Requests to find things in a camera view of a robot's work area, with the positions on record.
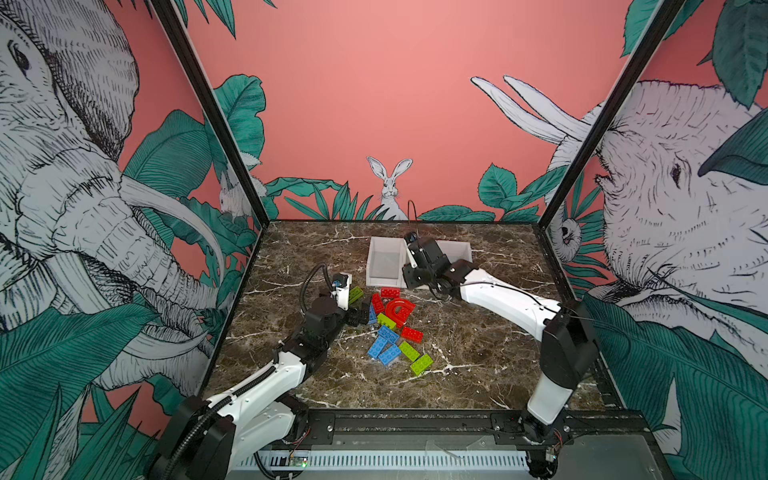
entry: rabbit illustration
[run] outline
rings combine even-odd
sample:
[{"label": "rabbit illustration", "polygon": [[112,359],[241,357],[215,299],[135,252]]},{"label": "rabbit illustration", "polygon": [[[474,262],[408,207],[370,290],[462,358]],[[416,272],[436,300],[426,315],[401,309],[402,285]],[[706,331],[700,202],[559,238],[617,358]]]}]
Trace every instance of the rabbit illustration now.
[{"label": "rabbit illustration", "polygon": [[382,205],[384,206],[382,210],[386,212],[383,217],[384,220],[408,220],[406,213],[397,204],[398,191],[395,181],[397,177],[404,174],[411,167],[413,160],[406,158],[397,164],[391,177],[387,176],[386,168],[384,168],[380,161],[373,157],[368,157],[368,163],[371,164],[373,174],[384,180],[384,188],[382,188]]}]

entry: elephant ear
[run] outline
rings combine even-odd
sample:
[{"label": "elephant ear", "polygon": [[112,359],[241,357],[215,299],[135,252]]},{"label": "elephant ear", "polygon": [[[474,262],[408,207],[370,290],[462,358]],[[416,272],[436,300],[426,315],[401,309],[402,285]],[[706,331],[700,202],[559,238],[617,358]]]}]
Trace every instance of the elephant ear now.
[{"label": "elephant ear", "polygon": [[0,13],[35,43],[93,142],[116,161],[139,80],[125,33],[103,0],[2,0]]}]

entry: red lego brick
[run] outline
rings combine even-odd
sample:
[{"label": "red lego brick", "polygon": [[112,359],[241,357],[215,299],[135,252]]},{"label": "red lego brick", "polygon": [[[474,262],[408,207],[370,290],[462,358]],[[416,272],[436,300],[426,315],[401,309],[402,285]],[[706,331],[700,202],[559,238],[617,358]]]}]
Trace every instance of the red lego brick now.
[{"label": "red lego brick", "polygon": [[400,297],[400,289],[393,287],[382,287],[382,298],[398,298]]},{"label": "red lego brick", "polygon": [[415,343],[421,343],[422,339],[424,338],[423,333],[409,327],[403,328],[402,333],[400,333],[400,336],[406,340],[410,340]]},{"label": "red lego brick", "polygon": [[386,304],[384,311],[393,322],[397,323],[398,327],[402,328],[415,308],[416,305],[408,300],[404,298],[395,298]]},{"label": "red lego brick", "polygon": [[371,305],[373,305],[373,311],[376,312],[376,315],[384,313],[384,303],[382,303],[382,298],[378,293],[374,293],[371,297]]}]

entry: elephant eye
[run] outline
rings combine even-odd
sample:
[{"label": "elephant eye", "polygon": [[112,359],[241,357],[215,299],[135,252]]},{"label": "elephant eye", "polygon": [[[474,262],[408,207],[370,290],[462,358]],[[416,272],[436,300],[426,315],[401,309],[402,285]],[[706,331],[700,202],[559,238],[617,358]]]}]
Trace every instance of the elephant eye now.
[{"label": "elephant eye", "polygon": [[16,62],[17,66],[22,70],[22,73],[26,77],[27,70],[29,70],[29,59],[27,58],[27,55],[24,55],[22,51],[18,49],[18,44],[14,43],[12,40],[8,42],[8,51],[11,52],[13,60]]}]

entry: rabbit ear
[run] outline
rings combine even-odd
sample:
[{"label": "rabbit ear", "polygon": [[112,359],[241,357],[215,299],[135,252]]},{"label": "rabbit ear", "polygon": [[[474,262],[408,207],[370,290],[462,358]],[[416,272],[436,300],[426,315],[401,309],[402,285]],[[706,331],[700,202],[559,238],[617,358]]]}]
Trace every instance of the rabbit ear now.
[{"label": "rabbit ear", "polygon": [[376,160],[374,157],[368,157],[368,163],[371,164],[371,170],[373,170],[374,175],[382,180],[386,180],[386,168],[384,168],[384,165],[382,165],[380,161]]},{"label": "rabbit ear", "polygon": [[410,158],[406,158],[405,160],[401,161],[399,164],[397,164],[397,167],[395,167],[395,171],[392,172],[392,178],[397,178],[400,175],[404,174],[406,170],[408,170],[411,165],[413,164],[413,160]]}]

